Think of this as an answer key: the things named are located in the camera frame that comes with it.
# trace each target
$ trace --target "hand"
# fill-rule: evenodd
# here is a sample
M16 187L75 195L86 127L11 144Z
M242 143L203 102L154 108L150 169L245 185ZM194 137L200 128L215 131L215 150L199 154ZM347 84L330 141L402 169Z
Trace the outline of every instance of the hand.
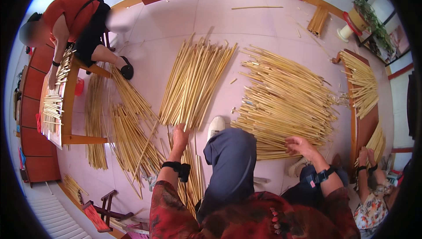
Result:
M377 164L374 158L374 152L375 151L373 151L371 148L368 148L368 160L369 160L369 163L371 164L371 167Z
M189 140L190 129L183 131L185 124L178 124L173 131L173 150L182 152L185 150Z
M359 151L359 167L366 166L366 158L368 158L368 149L362 147Z
M55 89L56 87L56 73L49 71L49 89Z
M313 161L315 157L321 155L317 149L303 137L300 136L289 136L285 139L284 144L287 147L287 153L289 155L295 155L300 153L307 160Z

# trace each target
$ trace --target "woman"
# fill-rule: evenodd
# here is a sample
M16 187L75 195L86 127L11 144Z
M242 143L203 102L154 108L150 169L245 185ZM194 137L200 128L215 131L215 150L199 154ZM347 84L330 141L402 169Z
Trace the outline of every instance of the woman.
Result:
M218 116L209 125L204 148L204 158L212 165L213 174L202 202L197 204L195 220L177 194L178 166L189 138L189 132L183 128L184 124L180 124L174 129L173 149L163 163L152 193L151 238L359 238L347 189L306 139L286 138L287 153L300 153L312 162L315 172L309 177L317 172L327 176L324 181L318 178L320 183L301 181L299 188L292 189L302 197L321 193L324 201L322 205L316 204L319 209L310 206L309 199L304 198L301 203L284 195L255 193L256 139L240 128L225 129L224 118Z
M106 29L110 7L98 0L54 0L43 14L34 13L19 31L19 39L27 46L39 47L54 43L55 52L49 71L49 88L54 89L56 72L67 43L75 43L77 56L87 67L96 61L114 64L126 79L133 77L133 67L125 57L117 57L103 46L101 36Z
M366 159L371 168L368 172L377 180L377 188L371 191L367 184ZM378 168L374 159L374 151L362 147L359 152L358 187L360 203L355 211L355 222L362 237L375 233L393 206L399 188L388 182L384 172Z

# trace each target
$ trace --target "white pedestal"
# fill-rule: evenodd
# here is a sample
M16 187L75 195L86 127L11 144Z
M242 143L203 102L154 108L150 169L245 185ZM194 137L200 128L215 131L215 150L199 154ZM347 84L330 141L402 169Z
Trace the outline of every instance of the white pedestal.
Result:
M348 43L349 36L353 33L353 30L350 28L349 25L345 25L344 28L340 29L337 28L337 34L344 42Z

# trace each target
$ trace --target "wooden cabinet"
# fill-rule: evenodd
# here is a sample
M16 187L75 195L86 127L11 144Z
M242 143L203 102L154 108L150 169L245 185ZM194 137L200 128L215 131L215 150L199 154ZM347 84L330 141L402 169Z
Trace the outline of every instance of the wooden cabinet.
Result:
M26 75L21 81L19 125L22 152L29 183L60 179L56 146L37 131L35 115L40 111L40 97L45 75L50 70L54 49L44 45L35 48Z

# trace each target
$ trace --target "white radiator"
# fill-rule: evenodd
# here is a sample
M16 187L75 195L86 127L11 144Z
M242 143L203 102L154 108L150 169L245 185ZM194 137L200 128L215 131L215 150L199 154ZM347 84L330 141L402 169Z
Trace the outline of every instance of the white radiator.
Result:
M34 214L52 238L92 239L66 212L56 196L28 200Z

